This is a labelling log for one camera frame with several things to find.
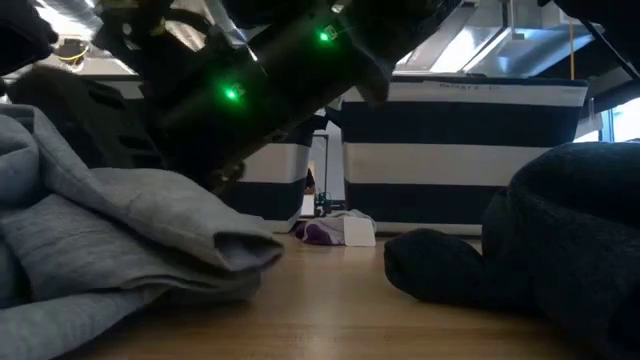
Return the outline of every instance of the black and white striped bin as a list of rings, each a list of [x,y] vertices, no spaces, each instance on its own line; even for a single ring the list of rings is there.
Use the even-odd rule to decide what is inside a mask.
[[[300,217],[313,132],[323,121],[326,126],[323,119],[303,123],[247,158],[244,177],[220,198],[238,212],[262,217],[273,232],[289,232]]]
[[[341,122],[348,208],[381,232],[479,235],[493,195],[529,161],[571,142],[581,81],[422,77],[372,108],[354,90]]]

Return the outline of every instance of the black cable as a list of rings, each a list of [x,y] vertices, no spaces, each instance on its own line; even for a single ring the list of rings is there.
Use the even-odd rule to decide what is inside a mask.
[[[640,79],[640,74],[638,74],[636,69],[634,69],[633,66],[629,65],[629,63],[622,57],[622,55],[620,55],[620,53],[616,51],[613,45],[611,45],[611,43],[604,37],[604,35],[600,33],[600,31],[598,31],[598,29],[596,29],[595,26],[593,26],[592,23],[582,19],[580,20],[580,22],[582,22],[584,27],[589,30],[591,35],[593,35],[593,37],[595,37],[597,41],[600,41],[609,49],[609,51],[611,51],[613,56],[616,58],[616,62],[618,63],[618,65],[620,65],[620,67],[624,69],[624,71],[629,74],[632,79]]]

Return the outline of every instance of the striped storage box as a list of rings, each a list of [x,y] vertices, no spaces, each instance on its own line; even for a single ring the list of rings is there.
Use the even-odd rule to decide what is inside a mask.
[[[302,211],[313,132],[322,122],[316,120],[247,158],[244,177],[220,198],[243,214],[264,218],[273,232],[289,232]]]
[[[571,142],[587,83],[403,78],[372,108],[355,90],[343,123],[347,206],[381,232],[481,234],[493,195],[522,166]]]

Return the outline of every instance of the gray fabric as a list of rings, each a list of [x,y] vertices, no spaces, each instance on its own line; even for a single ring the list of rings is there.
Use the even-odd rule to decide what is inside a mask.
[[[59,356],[161,297],[248,299],[282,253],[260,222],[175,173],[88,169],[40,111],[0,105],[0,360]]]

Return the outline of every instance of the wooden surface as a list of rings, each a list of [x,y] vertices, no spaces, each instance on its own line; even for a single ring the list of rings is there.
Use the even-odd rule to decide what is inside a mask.
[[[249,304],[134,316],[73,359],[577,359],[543,320],[423,304],[384,276],[375,249],[287,253]]]

